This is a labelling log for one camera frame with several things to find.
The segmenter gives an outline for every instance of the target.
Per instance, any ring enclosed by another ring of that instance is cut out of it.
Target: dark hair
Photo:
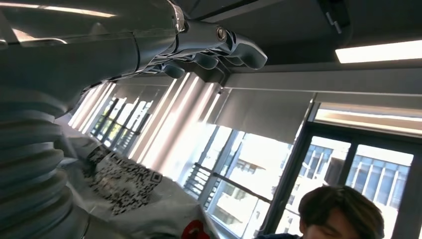
[[[362,239],[384,237],[384,219],[380,210],[347,186],[323,186],[308,192],[299,204],[299,213],[307,226],[322,226],[334,208],[344,213]]]

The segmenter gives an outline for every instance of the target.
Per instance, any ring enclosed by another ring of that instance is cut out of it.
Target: bolt
[[[217,37],[220,41],[225,41],[227,39],[227,32],[221,26],[217,27]]]

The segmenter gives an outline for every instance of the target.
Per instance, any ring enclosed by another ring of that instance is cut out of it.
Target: dark ceiling panel
[[[176,0],[175,2],[189,15],[195,19],[244,0]]]
[[[422,39],[421,0],[351,0],[353,43]]]
[[[218,23],[260,46],[319,39],[331,33],[315,0],[284,0]]]

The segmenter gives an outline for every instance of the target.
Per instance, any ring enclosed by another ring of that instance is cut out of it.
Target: ceiling
[[[215,22],[249,37],[267,54],[267,65],[284,69],[321,63],[332,67],[338,63],[337,48],[422,39],[420,0],[175,2],[188,18]],[[338,28],[330,24],[327,12]],[[224,64],[236,71],[228,62]]]

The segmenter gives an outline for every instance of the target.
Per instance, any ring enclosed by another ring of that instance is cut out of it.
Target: robotic arm
[[[253,69],[267,60],[250,40],[185,20],[168,0],[0,0],[0,237],[129,238],[73,204],[52,121],[101,82],[179,78],[177,61],[212,69],[217,57]]]

